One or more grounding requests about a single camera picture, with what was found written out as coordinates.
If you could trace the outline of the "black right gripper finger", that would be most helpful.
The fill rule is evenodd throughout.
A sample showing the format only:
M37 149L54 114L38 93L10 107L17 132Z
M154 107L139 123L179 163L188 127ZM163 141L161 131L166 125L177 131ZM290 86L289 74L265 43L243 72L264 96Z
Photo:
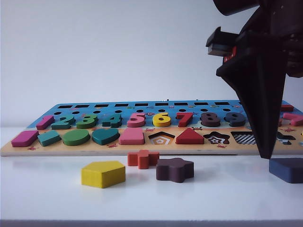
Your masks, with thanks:
M259 154L270 159L276 142L285 84L287 52L269 34L235 35L235 55L216 71L236 92L253 131Z

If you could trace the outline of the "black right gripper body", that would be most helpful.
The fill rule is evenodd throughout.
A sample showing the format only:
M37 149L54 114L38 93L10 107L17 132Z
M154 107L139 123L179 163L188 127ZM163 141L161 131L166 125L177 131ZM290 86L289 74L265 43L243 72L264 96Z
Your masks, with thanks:
M240 34L251 31L272 35L283 43L288 52L286 73L290 77L303 75L303 2L301 0L215 0L215 6L225 16L253 7Z

